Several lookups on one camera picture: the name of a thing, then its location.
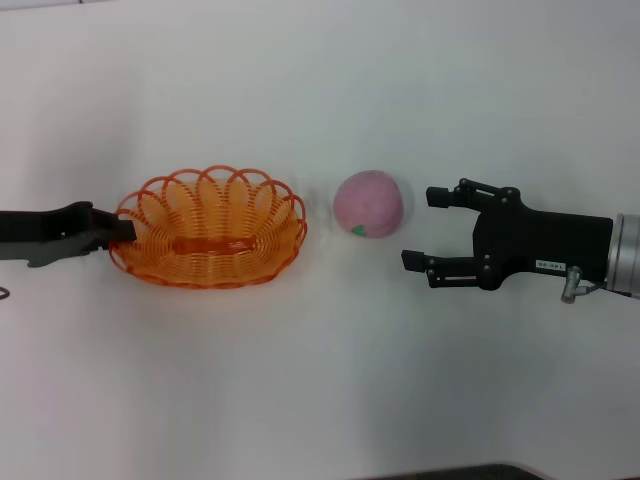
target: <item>pink fruit toy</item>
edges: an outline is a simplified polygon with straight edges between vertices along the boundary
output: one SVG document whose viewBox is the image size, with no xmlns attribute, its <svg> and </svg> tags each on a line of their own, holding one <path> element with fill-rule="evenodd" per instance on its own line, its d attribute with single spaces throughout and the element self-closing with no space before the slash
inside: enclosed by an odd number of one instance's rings
<svg viewBox="0 0 640 480">
<path fill-rule="evenodd" d="M 333 201 L 340 226 L 362 237 L 392 234 L 400 226 L 403 210 L 398 185 L 391 175 L 379 170 L 347 178 Z"/>
</svg>

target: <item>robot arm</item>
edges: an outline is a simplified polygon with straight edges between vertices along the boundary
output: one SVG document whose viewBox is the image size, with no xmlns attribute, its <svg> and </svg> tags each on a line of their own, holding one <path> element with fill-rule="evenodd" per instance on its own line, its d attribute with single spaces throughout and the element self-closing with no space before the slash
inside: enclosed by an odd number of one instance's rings
<svg viewBox="0 0 640 480">
<path fill-rule="evenodd" d="M 452 192 L 428 188 L 427 202 L 432 207 L 480 212 L 472 257 L 402 252 L 405 269 L 426 272 L 432 288 L 497 290 L 510 275 L 532 272 L 566 277 L 562 294 L 566 303 L 598 288 L 640 294 L 640 265 L 634 269 L 638 216 L 619 215 L 614 225 L 610 218 L 541 212 L 525 206 L 517 188 L 496 188 L 464 178 Z M 581 287 L 582 280 L 593 285 Z"/>
</svg>

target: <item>basket rim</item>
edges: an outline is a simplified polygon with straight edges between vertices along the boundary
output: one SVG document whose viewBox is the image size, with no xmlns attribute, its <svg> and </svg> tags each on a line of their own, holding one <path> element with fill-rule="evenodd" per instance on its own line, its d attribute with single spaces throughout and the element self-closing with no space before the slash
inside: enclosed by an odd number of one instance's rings
<svg viewBox="0 0 640 480">
<path fill-rule="evenodd" d="M 226 179 L 226 181 L 224 179 L 214 179 L 212 178 L 210 173 L 215 170 L 222 170 L 222 171 L 229 172 L 230 176 Z M 179 178 L 180 175 L 184 175 L 184 174 L 195 174 L 195 175 L 198 175 L 198 178 L 195 181 L 191 180 L 189 182 L 185 182 Z M 261 183 L 251 182 L 247 178 L 248 174 L 262 175 L 265 178 L 265 181 Z M 304 202 L 298 195 L 295 195 L 293 193 L 293 191 L 287 184 L 279 180 L 273 180 L 265 172 L 258 169 L 254 169 L 254 168 L 245 168 L 245 169 L 237 170 L 228 165 L 213 165 L 202 171 L 197 169 L 192 169 L 192 168 L 185 168 L 185 169 L 176 170 L 175 172 L 173 172 L 168 176 L 154 177 L 148 180 L 147 182 L 145 182 L 139 190 L 133 193 L 130 193 L 129 195 L 124 197 L 122 201 L 119 203 L 115 214 L 117 216 L 121 216 L 121 215 L 128 216 L 131 219 L 144 224 L 147 228 L 153 228 L 152 223 L 149 222 L 149 220 L 146 218 L 146 216 L 144 215 L 144 211 L 141 207 L 141 202 L 146 196 L 154 197 L 155 200 L 158 201 L 160 204 L 162 204 L 162 206 L 165 207 L 167 210 L 173 210 L 173 208 L 169 205 L 167 200 L 167 188 L 170 184 L 189 185 L 189 187 L 195 186 L 195 192 L 192 192 L 191 190 L 189 190 L 189 195 L 192 197 L 194 202 L 198 203 L 202 201 L 199 198 L 200 185 L 204 181 L 212 183 L 217 187 L 224 185 L 224 191 L 221 191 L 220 193 L 225 198 L 227 198 L 227 201 L 228 201 L 230 185 L 233 182 L 242 181 L 254 187 L 271 188 L 271 191 L 273 193 L 272 200 L 271 200 L 272 212 L 273 212 L 276 200 L 278 198 L 280 199 L 280 201 L 286 201 L 290 204 L 291 206 L 290 212 L 293 213 L 293 215 L 295 216 L 295 220 L 299 225 L 299 229 L 294 238 L 295 244 L 293 246 L 291 255 L 288 256 L 285 260 L 283 260 L 283 262 L 274 270 L 273 273 L 269 273 L 268 275 L 262 275 L 258 278 L 245 280 L 242 282 L 221 281 L 221 282 L 212 283 L 212 284 L 199 284 L 199 283 L 193 283 L 188 281 L 187 282 L 168 281 L 158 275 L 150 275 L 146 273 L 136 272 L 135 267 L 129 266 L 125 261 L 125 256 L 121 252 L 120 245 L 118 243 L 111 243 L 109 245 L 109 257 L 111 258 L 114 265 L 119 270 L 127 274 L 133 275 L 137 278 L 140 278 L 141 280 L 144 280 L 146 282 L 153 283 L 156 285 L 173 286 L 178 288 L 187 288 L 187 289 L 195 289 L 195 290 L 232 289 L 232 288 L 240 288 L 248 285 L 259 285 L 262 283 L 269 282 L 273 280 L 275 277 L 277 277 L 284 269 L 286 269 L 297 258 L 297 256 L 300 253 L 300 248 L 302 247 L 302 244 L 308 232 L 308 225 L 306 221 L 306 209 L 305 209 Z M 157 190 L 157 189 L 151 190 L 151 187 L 154 184 L 161 184 L 162 186 L 160 190 Z M 286 195 L 279 196 L 277 193 L 277 187 L 282 188 L 286 192 Z M 135 207 L 125 208 L 125 205 L 127 205 L 127 202 L 130 202 L 132 199 L 136 199 Z M 296 211 L 296 204 L 300 206 L 300 213 Z"/>
</svg>

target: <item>white label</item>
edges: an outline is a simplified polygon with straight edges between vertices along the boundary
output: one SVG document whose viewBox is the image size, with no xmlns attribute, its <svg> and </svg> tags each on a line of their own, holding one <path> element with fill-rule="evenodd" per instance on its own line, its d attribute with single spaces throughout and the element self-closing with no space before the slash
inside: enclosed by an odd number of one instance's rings
<svg viewBox="0 0 640 480">
<path fill-rule="evenodd" d="M 567 264 L 560 262 L 548 262 L 547 260 L 536 260 L 536 268 L 544 268 L 545 270 L 555 270 L 556 272 L 566 272 Z"/>
</svg>

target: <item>black clamp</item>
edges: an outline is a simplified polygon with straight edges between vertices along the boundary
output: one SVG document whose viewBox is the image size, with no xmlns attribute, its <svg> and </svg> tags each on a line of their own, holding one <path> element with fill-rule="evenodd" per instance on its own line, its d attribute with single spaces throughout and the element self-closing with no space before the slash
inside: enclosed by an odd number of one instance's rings
<svg viewBox="0 0 640 480">
<path fill-rule="evenodd" d="M 32 268 L 135 240 L 133 222 L 96 210 L 91 202 L 49 212 L 0 212 L 0 260 L 28 260 Z"/>
<path fill-rule="evenodd" d="M 610 218 L 540 212 L 525 206 L 520 190 L 463 178 L 450 192 L 429 187 L 431 207 L 480 212 L 473 230 L 473 257 L 443 258 L 404 250 L 404 268 L 426 273 L 429 286 L 496 290 L 518 272 L 566 277 L 578 267 L 584 280 L 601 283 L 613 230 Z"/>
</svg>

